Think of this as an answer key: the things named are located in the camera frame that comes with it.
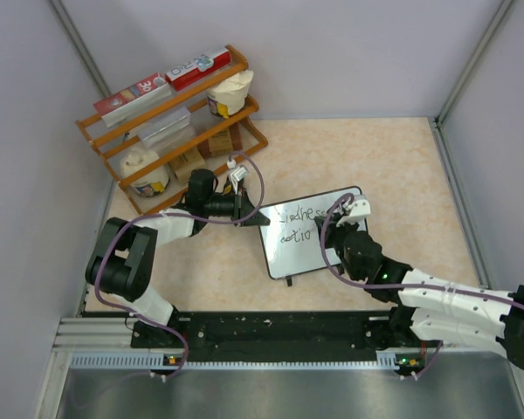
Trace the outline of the black framed whiteboard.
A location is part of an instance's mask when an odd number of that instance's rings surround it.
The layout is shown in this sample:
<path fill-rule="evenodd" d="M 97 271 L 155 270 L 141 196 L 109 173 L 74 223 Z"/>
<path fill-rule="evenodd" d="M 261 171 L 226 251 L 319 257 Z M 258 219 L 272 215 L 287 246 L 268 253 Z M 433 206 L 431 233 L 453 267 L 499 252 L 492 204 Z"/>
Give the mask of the black framed whiteboard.
<path fill-rule="evenodd" d="M 270 278 L 286 279 L 326 267 L 314 219 L 325 216 L 344 194 L 362 196 L 357 186 L 303 196 L 263 206 L 260 213 L 270 220 L 259 233 Z"/>

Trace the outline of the black yellow drink can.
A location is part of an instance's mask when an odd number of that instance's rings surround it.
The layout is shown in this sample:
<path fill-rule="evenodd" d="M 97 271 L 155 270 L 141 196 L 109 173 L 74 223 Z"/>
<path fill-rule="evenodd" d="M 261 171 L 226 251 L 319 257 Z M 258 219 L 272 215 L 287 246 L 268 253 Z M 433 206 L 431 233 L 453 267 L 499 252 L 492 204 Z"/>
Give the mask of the black yellow drink can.
<path fill-rule="evenodd" d="M 236 195 L 238 193 L 238 180 L 228 176 L 224 184 L 223 193 L 225 195 Z"/>

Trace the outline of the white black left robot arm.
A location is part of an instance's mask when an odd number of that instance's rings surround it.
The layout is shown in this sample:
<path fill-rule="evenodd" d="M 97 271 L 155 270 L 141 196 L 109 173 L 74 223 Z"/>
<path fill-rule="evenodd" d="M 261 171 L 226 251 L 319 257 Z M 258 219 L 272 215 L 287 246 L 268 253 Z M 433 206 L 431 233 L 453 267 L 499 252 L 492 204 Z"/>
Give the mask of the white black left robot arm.
<path fill-rule="evenodd" d="M 175 344 L 181 333 L 179 323 L 171 319 L 176 309 L 151 285 L 156 250 L 195 236 L 218 218 L 241 227 L 269 225 L 269 218 L 248 196 L 248 174 L 244 165 L 233 168 L 218 191 L 215 174 L 196 169 L 176 205 L 133 221 L 108 219 L 88 261 L 86 282 L 117 298 L 120 309 L 145 318 L 152 324 L 150 335 L 160 345 Z"/>

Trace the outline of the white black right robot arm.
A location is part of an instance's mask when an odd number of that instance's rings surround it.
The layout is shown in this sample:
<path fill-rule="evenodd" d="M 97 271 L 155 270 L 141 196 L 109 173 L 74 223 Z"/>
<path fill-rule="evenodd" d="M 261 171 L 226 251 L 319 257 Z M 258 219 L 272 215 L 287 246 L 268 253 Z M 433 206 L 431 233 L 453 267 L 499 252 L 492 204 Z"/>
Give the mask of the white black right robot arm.
<path fill-rule="evenodd" d="M 343 283 L 374 299 L 395 304 L 392 339 L 403 346 L 415 340 L 442 341 L 498 354 L 524 371 L 524 285 L 513 292 L 459 285 L 436 278 L 383 255 L 382 246 L 357 223 L 338 215 L 318 216 L 321 252 L 333 250 Z"/>

